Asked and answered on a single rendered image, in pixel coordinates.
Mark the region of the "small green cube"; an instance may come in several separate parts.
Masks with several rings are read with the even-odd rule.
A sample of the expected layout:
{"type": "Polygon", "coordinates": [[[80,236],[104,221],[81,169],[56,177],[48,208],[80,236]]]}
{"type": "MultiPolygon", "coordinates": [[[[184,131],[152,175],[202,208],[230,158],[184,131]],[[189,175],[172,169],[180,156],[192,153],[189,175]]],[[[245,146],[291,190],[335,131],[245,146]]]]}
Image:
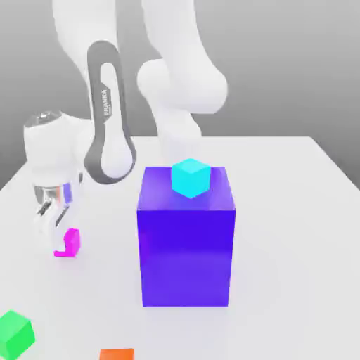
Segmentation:
{"type": "Polygon", "coordinates": [[[0,317],[0,357],[16,360],[35,342],[31,321],[10,310],[0,317]]]}

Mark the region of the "large purple box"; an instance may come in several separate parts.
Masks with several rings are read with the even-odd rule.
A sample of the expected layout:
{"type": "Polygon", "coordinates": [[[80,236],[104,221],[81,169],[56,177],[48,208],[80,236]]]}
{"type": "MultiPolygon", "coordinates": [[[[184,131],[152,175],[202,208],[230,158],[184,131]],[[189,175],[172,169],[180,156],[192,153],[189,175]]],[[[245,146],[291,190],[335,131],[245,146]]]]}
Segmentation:
{"type": "Polygon", "coordinates": [[[189,199],[171,187],[168,167],[147,167],[137,206],[145,307],[229,303],[236,206],[226,170],[213,167],[209,191],[189,199]]]}

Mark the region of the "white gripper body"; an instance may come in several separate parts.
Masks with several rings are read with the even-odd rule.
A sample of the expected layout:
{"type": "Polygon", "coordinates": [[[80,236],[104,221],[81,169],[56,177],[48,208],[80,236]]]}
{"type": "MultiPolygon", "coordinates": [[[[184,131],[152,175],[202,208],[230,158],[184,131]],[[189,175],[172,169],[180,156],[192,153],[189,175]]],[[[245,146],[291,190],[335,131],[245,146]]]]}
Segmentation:
{"type": "Polygon", "coordinates": [[[69,206],[45,201],[34,217],[34,232],[39,242],[51,252],[64,251],[63,236],[68,226],[64,220],[69,206]]]}

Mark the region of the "small orange cube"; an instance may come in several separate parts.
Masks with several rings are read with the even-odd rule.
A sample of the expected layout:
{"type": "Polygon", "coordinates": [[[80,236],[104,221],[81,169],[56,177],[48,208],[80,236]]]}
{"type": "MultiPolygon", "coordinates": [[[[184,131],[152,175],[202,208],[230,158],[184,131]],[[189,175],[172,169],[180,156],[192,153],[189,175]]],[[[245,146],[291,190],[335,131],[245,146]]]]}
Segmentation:
{"type": "Polygon", "coordinates": [[[102,349],[100,351],[99,360],[134,360],[134,349],[102,349]]]}

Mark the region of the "small magenta cube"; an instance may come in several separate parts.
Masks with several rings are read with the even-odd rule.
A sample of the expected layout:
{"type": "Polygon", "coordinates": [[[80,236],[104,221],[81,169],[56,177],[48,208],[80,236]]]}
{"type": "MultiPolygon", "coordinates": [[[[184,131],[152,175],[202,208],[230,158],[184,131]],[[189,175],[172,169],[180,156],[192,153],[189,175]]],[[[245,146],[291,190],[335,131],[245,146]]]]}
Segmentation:
{"type": "Polygon", "coordinates": [[[76,257],[80,249],[80,232],[77,228],[69,228],[64,237],[63,242],[65,249],[63,251],[54,251],[55,257],[76,257]]]}

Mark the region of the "small cyan cube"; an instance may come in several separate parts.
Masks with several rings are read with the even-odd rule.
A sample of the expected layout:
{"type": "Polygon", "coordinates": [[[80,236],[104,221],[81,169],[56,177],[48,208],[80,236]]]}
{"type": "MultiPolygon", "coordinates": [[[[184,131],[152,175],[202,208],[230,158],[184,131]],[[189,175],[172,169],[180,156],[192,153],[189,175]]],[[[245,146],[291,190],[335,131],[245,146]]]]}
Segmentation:
{"type": "Polygon", "coordinates": [[[185,159],[171,166],[172,190],[195,198],[210,189],[211,167],[193,158],[185,159]]]}

